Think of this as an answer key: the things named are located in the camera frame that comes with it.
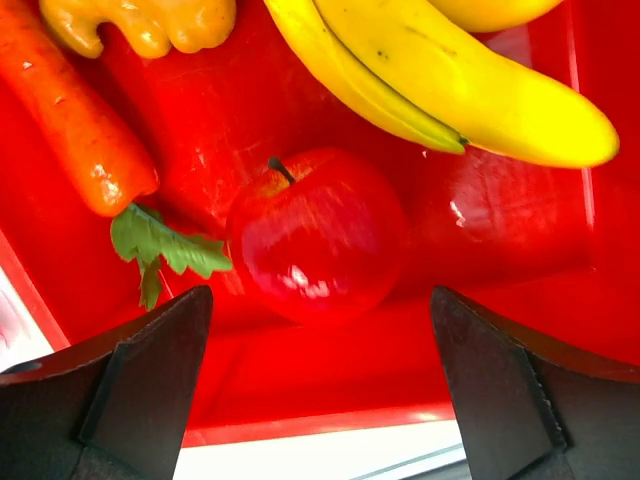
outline red apple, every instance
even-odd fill
[[[375,307],[398,279],[407,232],[386,179],[338,148],[269,164],[227,223],[247,293],[307,325],[347,323]]]

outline white surface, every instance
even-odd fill
[[[460,444],[443,421],[187,448],[174,480],[397,480],[463,460]]]
[[[50,353],[51,345],[0,268],[0,372]]]

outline red surface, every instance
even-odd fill
[[[636,3],[570,0],[528,27],[483,37],[581,89],[611,117],[621,153],[593,171],[474,149],[451,157],[391,138],[309,76],[260,0],[238,7],[236,30],[218,49],[143,61],[110,29],[99,63],[76,61],[154,154],[165,207],[183,225],[189,218],[219,233],[233,197],[269,156],[347,147],[399,194],[410,261],[379,309],[328,330],[264,311],[233,272],[214,276],[214,327],[186,445],[451,417],[429,321],[436,283],[640,365],[640,98],[626,53],[640,40]],[[48,335],[52,318],[71,343],[130,319],[139,312],[137,268],[113,253],[108,221],[83,206],[1,84],[0,105],[0,230],[11,247],[0,243],[0,263]],[[165,278],[167,296],[200,283]]]

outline yellow pepper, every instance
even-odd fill
[[[80,55],[97,58],[101,23],[114,23],[134,51],[166,55],[171,45],[195,53],[223,43],[235,24],[235,0],[40,0],[49,27]]]

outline apple stem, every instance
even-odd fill
[[[282,176],[287,179],[287,182],[289,182],[290,185],[296,183],[296,179],[293,177],[293,175],[291,175],[291,172],[287,170],[287,167],[282,164],[278,157],[271,157],[269,159],[268,165],[271,170],[275,170],[276,172],[282,174]]]

